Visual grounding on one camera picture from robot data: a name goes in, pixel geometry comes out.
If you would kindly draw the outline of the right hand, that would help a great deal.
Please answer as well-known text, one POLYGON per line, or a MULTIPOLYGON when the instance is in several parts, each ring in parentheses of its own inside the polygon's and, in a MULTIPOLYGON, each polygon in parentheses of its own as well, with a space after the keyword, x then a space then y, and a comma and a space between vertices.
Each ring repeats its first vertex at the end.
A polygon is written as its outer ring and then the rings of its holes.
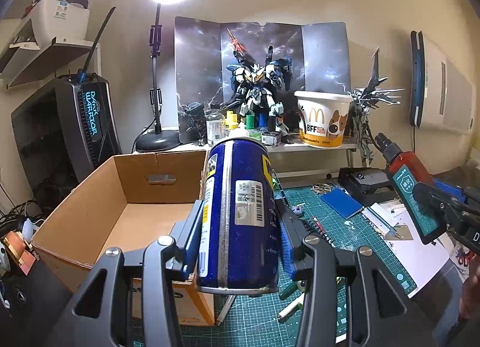
POLYGON ((471 259, 469 266, 469 277, 463 284, 462 295, 460 299, 460 316, 463 319, 469 319, 474 312, 479 309, 480 265, 478 255, 475 255, 471 259))

